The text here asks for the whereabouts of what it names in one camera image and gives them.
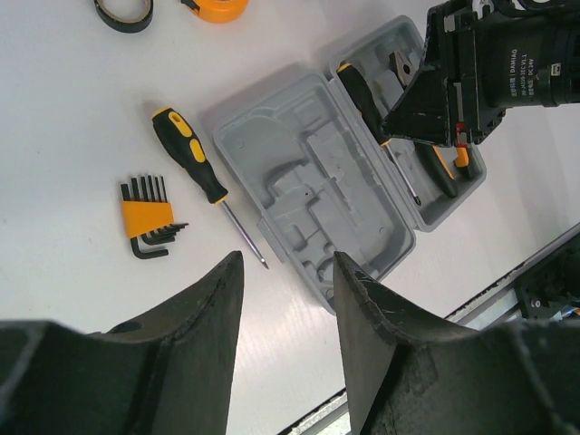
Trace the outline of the orange black handled pliers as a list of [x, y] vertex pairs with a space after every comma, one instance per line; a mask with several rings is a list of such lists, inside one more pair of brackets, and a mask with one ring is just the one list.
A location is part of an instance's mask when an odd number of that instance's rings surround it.
[[[391, 68], [395, 72], [402, 89], [405, 90], [411, 83], [416, 69], [404, 52], [394, 51], [389, 55], [389, 58]], [[439, 149], [418, 142], [414, 142], [413, 145], [422, 167], [426, 170], [431, 180], [448, 198], [455, 198], [459, 194], [458, 183]]]

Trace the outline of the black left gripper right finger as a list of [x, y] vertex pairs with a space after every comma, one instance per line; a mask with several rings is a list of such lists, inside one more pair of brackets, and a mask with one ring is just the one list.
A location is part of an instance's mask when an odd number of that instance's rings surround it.
[[347, 254], [333, 290], [355, 434], [576, 434], [579, 323], [477, 331], [417, 306]]

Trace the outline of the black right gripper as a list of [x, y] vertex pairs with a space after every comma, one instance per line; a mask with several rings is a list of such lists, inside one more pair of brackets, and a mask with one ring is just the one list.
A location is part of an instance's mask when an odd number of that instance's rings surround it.
[[459, 144], [479, 145], [509, 109], [577, 104], [578, 2], [489, 1], [480, 13], [472, 5], [430, 8], [420, 66], [384, 118], [384, 135], [452, 147], [448, 81]]

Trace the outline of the flathead screwdriver black yellow handle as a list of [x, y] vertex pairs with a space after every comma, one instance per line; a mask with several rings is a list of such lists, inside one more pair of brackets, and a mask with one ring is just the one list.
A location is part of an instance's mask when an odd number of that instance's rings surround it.
[[185, 118], [171, 107], [156, 111], [151, 118], [153, 129], [165, 151], [188, 173], [204, 192], [208, 203], [221, 207], [237, 228], [261, 265], [266, 259], [227, 203], [228, 190], [219, 182], [203, 149], [200, 138]]

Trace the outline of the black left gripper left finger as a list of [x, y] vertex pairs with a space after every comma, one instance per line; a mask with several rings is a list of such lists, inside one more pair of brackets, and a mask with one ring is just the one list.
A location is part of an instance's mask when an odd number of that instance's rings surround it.
[[106, 333], [1, 324], [4, 434], [223, 434], [244, 296], [234, 251]]

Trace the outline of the phillips screwdriver black yellow handle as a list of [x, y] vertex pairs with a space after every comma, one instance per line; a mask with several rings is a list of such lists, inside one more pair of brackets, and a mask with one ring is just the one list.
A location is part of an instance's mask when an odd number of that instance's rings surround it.
[[364, 121], [368, 130], [375, 138], [377, 143], [384, 149], [387, 157], [398, 170], [415, 204], [417, 206], [421, 206], [422, 203], [420, 197], [409, 181], [407, 175], [402, 170], [400, 163], [394, 157], [394, 154], [392, 153], [392, 150], [389, 146], [389, 141], [383, 134], [382, 115], [374, 102], [372, 92], [367, 82], [364, 80], [362, 74], [351, 63], [348, 62], [343, 62], [336, 70], [336, 73], [349, 97], [353, 101], [353, 104], [361, 114], [362, 120]]

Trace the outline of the grey plastic tool case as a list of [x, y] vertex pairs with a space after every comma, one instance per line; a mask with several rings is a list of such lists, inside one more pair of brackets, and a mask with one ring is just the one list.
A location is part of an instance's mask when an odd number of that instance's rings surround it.
[[335, 252], [380, 280], [412, 251], [417, 232], [436, 228], [487, 176], [479, 152], [466, 177], [455, 151], [443, 150], [458, 184], [447, 197], [412, 142], [376, 142], [337, 74], [351, 63], [386, 114], [402, 94], [391, 54], [418, 65], [422, 48], [415, 23], [398, 16], [334, 53], [324, 71], [303, 71], [214, 129], [217, 152], [258, 210], [258, 229], [328, 311]]

